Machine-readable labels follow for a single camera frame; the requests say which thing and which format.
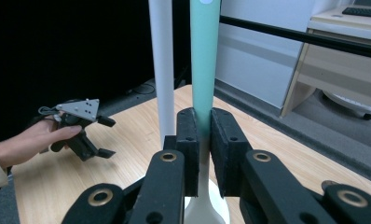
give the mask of gray carpet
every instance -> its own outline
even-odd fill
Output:
[[[284,118],[280,110],[216,80],[214,95],[371,180],[371,120],[316,91]],[[110,116],[156,97],[154,79],[119,96],[101,112]],[[0,223],[20,223],[12,181],[0,191]]]

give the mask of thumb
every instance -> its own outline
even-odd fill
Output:
[[[50,143],[58,142],[61,140],[69,139],[81,132],[81,126],[68,126],[61,129],[58,129],[47,135],[47,138]]]

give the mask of black keyboard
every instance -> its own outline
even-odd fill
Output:
[[[342,11],[342,14],[371,17],[371,8],[347,7]]]

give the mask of human hand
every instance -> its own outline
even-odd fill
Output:
[[[49,145],[72,138],[81,126],[68,126],[54,130],[54,121],[43,119],[22,133],[0,142],[0,166],[7,168],[28,161]]]

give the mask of white wall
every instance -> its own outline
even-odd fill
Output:
[[[305,32],[311,15],[348,0],[222,0],[221,15]],[[220,24],[216,78],[279,109],[302,43]]]

